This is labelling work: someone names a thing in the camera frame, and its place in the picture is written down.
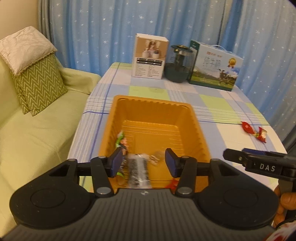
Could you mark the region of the person's right hand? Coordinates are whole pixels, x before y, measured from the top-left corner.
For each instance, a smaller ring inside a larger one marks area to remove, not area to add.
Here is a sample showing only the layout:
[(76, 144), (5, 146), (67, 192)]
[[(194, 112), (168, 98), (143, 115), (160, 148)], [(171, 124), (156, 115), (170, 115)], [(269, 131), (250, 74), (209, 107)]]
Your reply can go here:
[(274, 193), (280, 199), (280, 204), (277, 209), (276, 216), (273, 220), (273, 227), (283, 222), (285, 220), (284, 212), (286, 210), (295, 210), (296, 209), (296, 193), (295, 192), (287, 192), (284, 194), (280, 193), (280, 188), (277, 186), (274, 190)]

